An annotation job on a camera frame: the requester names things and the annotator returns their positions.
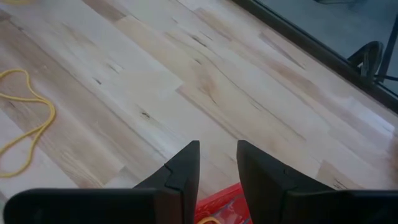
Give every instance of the red object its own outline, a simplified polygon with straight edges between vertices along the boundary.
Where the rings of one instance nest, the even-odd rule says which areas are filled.
[[[252,224],[240,183],[197,203],[195,223],[209,216],[217,218],[223,224]]]

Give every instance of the yellow cord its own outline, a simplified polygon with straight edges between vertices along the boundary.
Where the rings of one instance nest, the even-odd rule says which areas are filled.
[[[200,220],[197,224],[205,224],[206,222],[211,222],[211,221],[213,221],[217,224],[221,224],[221,222],[218,221],[215,217],[206,217],[206,218]]]
[[[5,95],[3,93],[0,93],[0,97],[3,97],[5,99],[8,100],[14,100],[14,101],[21,101],[21,102],[29,102],[29,103],[44,103],[47,106],[49,106],[50,108],[50,116],[49,118],[39,127],[34,128],[30,131],[28,131],[27,133],[19,136],[18,138],[15,138],[14,140],[12,140],[11,142],[7,143],[2,149],[0,149],[0,158],[1,156],[8,150],[10,149],[13,145],[17,144],[19,141],[21,141],[22,139],[24,139],[27,136],[30,136],[33,133],[37,133],[35,135],[35,137],[33,138],[32,144],[30,145],[29,148],[29,154],[28,154],[28,158],[25,162],[25,164],[17,171],[14,172],[8,172],[5,174],[0,174],[0,177],[14,177],[22,172],[24,172],[30,165],[30,163],[32,162],[32,158],[33,158],[33,151],[35,149],[35,146],[37,144],[37,142],[39,141],[41,135],[43,135],[43,132],[51,125],[51,123],[54,121],[55,119],[55,107],[54,105],[47,99],[45,99],[43,96],[40,96],[39,94],[37,94],[31,87],[30,85],[30,76],[27,73],[27,71],[22,70],[22,69],[11,69],[11,70],[7,70],[5,72],[0,73],[0,81],[1,78],[6,77],[7,75],[10,75],[12,73],[16,73],[16,72],[22,72],[26,75],[26,83],[27,83],[27,87],[29,89],[29,91],[35,95],[37,98],[21,98],[21,97],[17,97],[17,96],[9,96],[9,95]]]
[[[30,3],[30,0],[0,0],[0,2],[6,4],[28,4]]]

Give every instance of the wooden floor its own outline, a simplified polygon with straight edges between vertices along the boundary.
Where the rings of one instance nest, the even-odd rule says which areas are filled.
[[[336,189],[398,187],[398,117],[227,0],[0,4],[0,70],[58,116],[2,200],[36,187],[133,187],[191,140],[199,198],[239,181],[246,139]],[[24,77],[0,91],[29,96]],[[0,99],[0,145],[48,108]],[[25,161],[31,139],[1,159]]]

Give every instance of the black frame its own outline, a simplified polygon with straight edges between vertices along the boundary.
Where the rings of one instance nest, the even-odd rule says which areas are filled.
[[[32,189],[18,193],[4,207],[4,223],[193,223],[199,172],[200,145],[192,141],[132,189]]]
[[[255,224],[398,222],[398,190],[334,190],[243,140],[236,160]]]
[[[284,19],[281,15],[273,11],[271,8],[265,6],[258,0],[232,0],[243,9],[256,16],[262,22],[274,29],[285,38],[289,39],[295,45],[309,53],[319,62],[334,70],[337,74],[342,76],[347,81],[354,84],[356,87],[373,97],[375,100],[398,114],[398,100],[396,97],[388,94],[381,83],[369,86],[369,84],[359,78],[356,69],[348,62],[347,59],[340,54],[312,37],[295,24]]]

